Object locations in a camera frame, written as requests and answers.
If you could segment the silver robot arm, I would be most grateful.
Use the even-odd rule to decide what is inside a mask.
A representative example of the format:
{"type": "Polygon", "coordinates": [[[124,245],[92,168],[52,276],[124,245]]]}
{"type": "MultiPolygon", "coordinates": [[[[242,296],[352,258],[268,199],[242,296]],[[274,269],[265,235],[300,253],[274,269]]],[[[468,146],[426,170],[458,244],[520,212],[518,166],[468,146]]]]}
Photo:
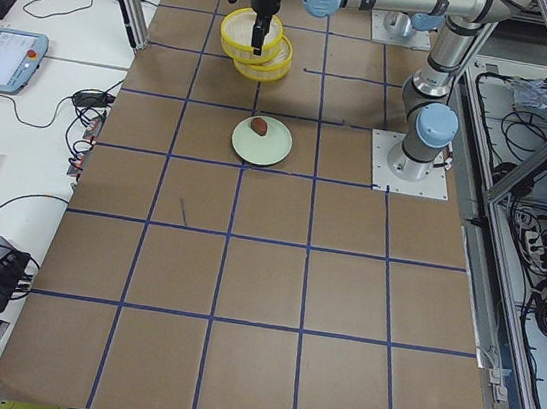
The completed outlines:
{"type": "Polygon", "coordinates": [[[409,37],[438,28],[423,67],[404,83],[402,100],[408,132],[388,153],[388,167],[405,181],[423,180],[436,156],[451,143],[459,121],[448,101],[452,82],[476,52],[482,29],[525,10],[531,0],[301,0],[316,18],[355,8],[383,17],[382,29],[409,37]]]}

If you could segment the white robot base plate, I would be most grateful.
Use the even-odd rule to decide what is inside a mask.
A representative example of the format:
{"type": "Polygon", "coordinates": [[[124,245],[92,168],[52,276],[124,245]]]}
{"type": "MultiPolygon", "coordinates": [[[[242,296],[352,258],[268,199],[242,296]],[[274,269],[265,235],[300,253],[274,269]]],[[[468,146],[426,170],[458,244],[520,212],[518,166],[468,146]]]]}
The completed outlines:
{"type": "Polygon", "coordinates": [[[414,162],[402,149],[404,137],[401,132],[372,131],[372,188],[375,191],[447,201],[447,169],[443,153],[438,153],[431,162],[414,162]]]}

